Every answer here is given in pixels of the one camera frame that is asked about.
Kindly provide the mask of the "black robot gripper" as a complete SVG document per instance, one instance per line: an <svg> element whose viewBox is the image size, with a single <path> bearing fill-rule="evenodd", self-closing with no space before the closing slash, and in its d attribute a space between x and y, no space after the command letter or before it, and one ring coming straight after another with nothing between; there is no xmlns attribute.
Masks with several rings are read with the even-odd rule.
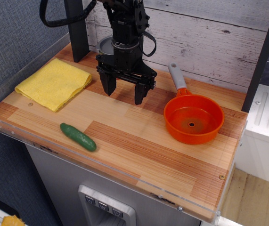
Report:
<svg viewBox="0 0 269 226"><path fill-rule="evenodd" d="M103 90L108 96L116 89L116 78L136 84L135 105L142 104L149 89L155 87L157 72L143 62L138 47L132 50L114 49L113 55L98 54L96 60Z"/></svg>

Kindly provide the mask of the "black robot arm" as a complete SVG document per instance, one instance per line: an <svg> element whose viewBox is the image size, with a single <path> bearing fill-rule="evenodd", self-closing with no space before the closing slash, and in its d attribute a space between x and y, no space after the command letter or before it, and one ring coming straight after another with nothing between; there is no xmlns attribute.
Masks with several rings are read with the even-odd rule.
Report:
<svg viewBox="0 0 269 226"><path fill-rule="evenodd" d="M103 90L111 95L117 79L130 82L135 85L134 102L139 105L148 91L154 89L157 76L156 71L143 62L144 37L155 41L146 32L150 17L142 0L104 0L102 3L113 30L113 54L96 56Z"/></svg>

